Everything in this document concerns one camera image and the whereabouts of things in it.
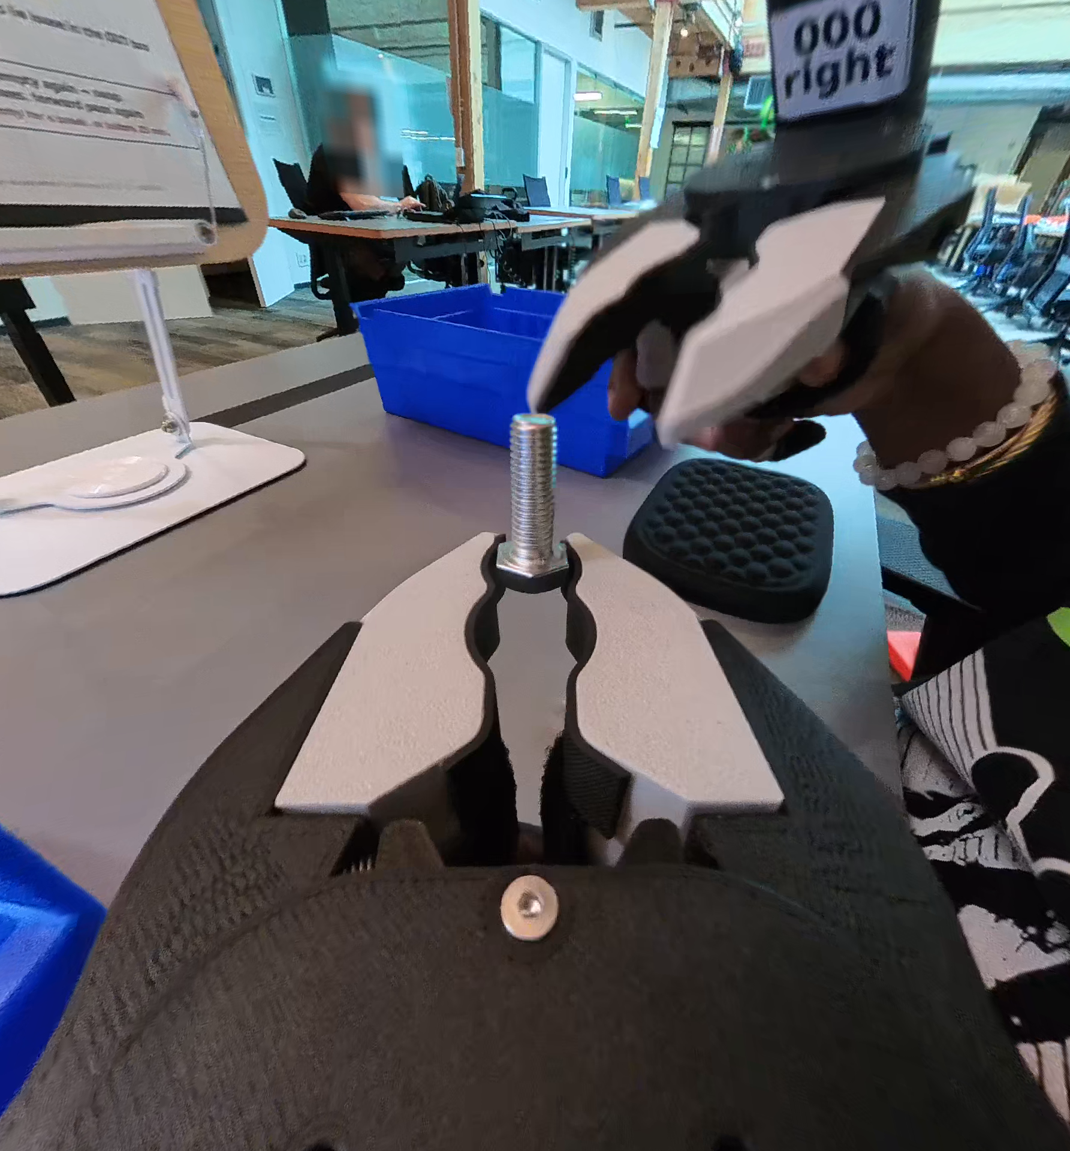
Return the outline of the printed instruction sheet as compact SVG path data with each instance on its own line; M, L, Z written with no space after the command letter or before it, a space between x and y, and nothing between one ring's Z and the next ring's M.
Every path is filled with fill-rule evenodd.
M0 228L246 219L154 2L0 1Z

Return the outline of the black honeycomb wrist pad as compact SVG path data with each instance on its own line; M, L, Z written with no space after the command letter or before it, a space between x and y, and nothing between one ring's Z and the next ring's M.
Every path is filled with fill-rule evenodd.
M824 599L832 547L832 507L815 484L706 457L659 478L628 524L622 556L698 607L789 626Z

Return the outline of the gold bangle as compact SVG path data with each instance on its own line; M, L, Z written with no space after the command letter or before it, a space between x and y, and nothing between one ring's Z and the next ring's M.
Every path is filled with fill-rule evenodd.
M1013 429L998 445L975 453L965 462L948 464L944 470L917 484L919 488L936 488L977 481L1010 464L1025 453L1041 438L1060 406L1060 392L1053 388L1047 399L1031 410L1029 421Z

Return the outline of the blue plastic bin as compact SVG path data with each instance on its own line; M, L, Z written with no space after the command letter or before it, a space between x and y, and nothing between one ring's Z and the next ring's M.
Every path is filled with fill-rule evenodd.
M51 1038L105 914L0 825L0 1115Z
M562 293L488 284L390 295L354 313L386 414L507 447ZM554 411L561 466L607 478L655 439L647 414L615 421L610 362Z

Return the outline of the white document stand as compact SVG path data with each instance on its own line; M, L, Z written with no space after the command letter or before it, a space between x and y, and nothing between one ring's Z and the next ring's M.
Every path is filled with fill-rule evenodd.
M196 219L0 228L7 266L129 270L163 404L159 429L0 476L0 597L58 583L304 465L295 447L187 414L150 267L196 264L216 237L213 223Z

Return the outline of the row of black office chairs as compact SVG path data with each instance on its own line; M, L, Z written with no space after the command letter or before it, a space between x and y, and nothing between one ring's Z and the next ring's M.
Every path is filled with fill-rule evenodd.
M1061 213L1047 215L1031 210L1026 183L984 181L939 258L951 285L983 313L1023 323L1070 361L1070 197Z

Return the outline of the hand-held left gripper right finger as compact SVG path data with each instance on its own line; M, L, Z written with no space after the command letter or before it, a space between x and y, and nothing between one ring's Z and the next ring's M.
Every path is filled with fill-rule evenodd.
M643 822L775 814L784 795L695 611L586 536L567 537L563 788L604 843Z

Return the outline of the person's right hand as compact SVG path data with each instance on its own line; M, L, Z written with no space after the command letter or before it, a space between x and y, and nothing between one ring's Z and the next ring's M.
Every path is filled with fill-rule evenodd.
M802 367L799 382L823 388L845 366L842 339ZM634 349L614 356L608 410L616 421L638 409L652 414L667 385L643 387L646 369ZM926 271L908 269L889 300L883 343L866 372L844 392L811 410L809 418L853 415L884 468L916 463L974 434L1012 402L1020 368L987 319ZM773 462L795 452L795 428L806 420L743 417L699 429L685 442L727 457Z

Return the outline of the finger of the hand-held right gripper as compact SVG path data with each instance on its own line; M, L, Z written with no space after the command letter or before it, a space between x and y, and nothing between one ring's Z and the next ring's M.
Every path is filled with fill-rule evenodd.
M667 448L772 399L836 342L848 266L886 199L848 199L770 224L754 265L722 281L718 303L681 342L656 416Z
M680 217L644 217L586 267L563 297L531 369L526 405L549 414L590 381L641 328L661 319L665 273L699 243Z

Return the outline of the wooden office desk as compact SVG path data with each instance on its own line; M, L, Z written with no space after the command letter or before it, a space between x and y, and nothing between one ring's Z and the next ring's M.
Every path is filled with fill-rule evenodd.
M532 213L526 222L485 219L466 224L417 222L403 215L367 219L286 216L270 218L268 225L312 248L324 248L321 264L336 321L331 331L333 337L348 337L358 328L340 258L344 240L384 245L393 252L396 263L404 265L453 257L459 271L465 272L465 258L471 254L493 254L506 243L515 243L523 252L573 251L583 245L583 236L590 231L590 223L584 217L553 213Z

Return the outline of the person's right forearm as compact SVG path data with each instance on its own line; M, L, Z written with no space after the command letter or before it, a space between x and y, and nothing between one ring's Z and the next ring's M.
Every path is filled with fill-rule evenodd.
M1032 442L970 480L887 494L964 613L928 611L919 681L1070 607L1070 397Z

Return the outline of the black office chair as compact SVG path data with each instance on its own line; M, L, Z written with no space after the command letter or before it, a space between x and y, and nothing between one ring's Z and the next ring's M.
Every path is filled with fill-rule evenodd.
M308 181L302 168L296 163L288 163L279 159L273 159L272 163L279 185L289 201L286 218L290 222L307 221L309 218L306 212ZM320 231L306 230L296 230L291 235L309 249L309 287L312 295L319 301L331 302L333 300L331 289L332 279L325 255L327 249L324 246L325 242L330 242L327 235Z

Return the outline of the large silver hex bolt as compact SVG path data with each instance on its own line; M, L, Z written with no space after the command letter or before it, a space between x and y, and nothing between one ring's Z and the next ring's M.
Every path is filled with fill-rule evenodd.
M511 516L495 552L495 571L509 591L542 595L569 573L555 523L556 424L549 414L518 412L509 427Z

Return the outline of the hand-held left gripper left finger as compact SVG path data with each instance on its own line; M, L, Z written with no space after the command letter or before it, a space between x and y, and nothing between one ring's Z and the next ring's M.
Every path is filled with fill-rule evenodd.
M494 559L482 531L388 591L356 637L274 798L283 813L435 818L496 716Z

